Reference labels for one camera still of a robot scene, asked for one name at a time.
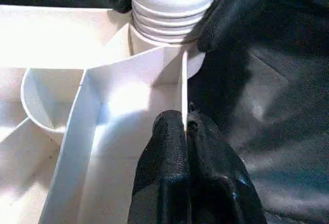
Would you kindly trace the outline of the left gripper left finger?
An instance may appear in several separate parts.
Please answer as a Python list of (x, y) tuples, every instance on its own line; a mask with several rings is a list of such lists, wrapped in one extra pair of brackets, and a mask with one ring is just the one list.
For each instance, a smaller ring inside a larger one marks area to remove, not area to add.
[(166, 110), (136, 167), (129, 223), (187, 223), (189, 163), (181, 112)]

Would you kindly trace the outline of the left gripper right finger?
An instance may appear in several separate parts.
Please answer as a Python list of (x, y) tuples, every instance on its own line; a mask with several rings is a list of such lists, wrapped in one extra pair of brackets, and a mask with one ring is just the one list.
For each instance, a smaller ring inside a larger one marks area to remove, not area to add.
[(266, 223), (244, 163), (218, 126), (199, 111), (188, 115), (193, 223)]

